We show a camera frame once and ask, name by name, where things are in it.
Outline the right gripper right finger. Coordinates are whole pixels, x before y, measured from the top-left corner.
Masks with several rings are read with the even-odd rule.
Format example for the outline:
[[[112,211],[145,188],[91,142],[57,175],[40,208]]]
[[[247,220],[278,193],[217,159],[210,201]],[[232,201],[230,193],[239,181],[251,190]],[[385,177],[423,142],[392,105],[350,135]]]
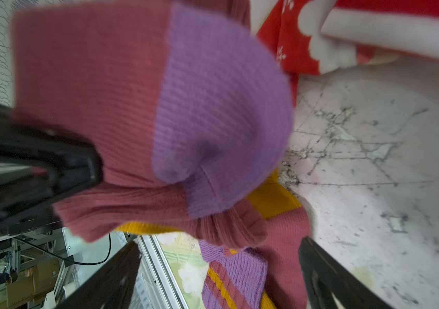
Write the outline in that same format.
[[[312,238],[302,239],[298,255],[312,308],[392,309]]]

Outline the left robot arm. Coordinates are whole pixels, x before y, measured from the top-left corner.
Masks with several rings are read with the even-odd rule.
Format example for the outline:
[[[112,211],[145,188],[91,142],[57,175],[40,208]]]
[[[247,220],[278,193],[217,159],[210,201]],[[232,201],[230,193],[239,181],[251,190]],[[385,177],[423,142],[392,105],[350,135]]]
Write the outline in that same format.
[[[102,182],[94,146],[18,125],[0,104],[0,230]]]

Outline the maroon purple toe sock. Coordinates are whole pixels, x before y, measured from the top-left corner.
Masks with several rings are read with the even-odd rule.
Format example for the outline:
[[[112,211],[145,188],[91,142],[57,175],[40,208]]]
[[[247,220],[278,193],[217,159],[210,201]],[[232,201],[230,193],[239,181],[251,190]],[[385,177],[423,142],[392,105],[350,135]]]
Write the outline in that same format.
[[[267,224],[247,196],[293,130],[272,53],[227,16],[177,1],[89,1],[11,22],[21,124],[91,143],[100,185],[54,204],[94,242],[134,221],[223,247],[254,247]]]

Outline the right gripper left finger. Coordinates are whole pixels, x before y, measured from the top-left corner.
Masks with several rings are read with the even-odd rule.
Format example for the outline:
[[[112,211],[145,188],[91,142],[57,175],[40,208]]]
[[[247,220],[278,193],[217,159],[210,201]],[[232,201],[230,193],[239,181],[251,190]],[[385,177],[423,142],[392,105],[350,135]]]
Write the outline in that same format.
[[[138,244],[134,242],[126,244],[81,287],[56,307],[58,309],[128,309],[141,259]]]

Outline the purple striped sock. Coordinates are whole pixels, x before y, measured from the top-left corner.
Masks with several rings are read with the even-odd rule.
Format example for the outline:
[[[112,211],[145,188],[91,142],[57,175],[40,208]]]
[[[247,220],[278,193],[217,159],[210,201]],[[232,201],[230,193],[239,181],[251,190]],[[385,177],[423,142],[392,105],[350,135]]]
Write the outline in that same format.
[[[199,242],[209,264],[202,290],[205,308],[274,308],[265,292],[268,265],[248,248],[235,251]]]

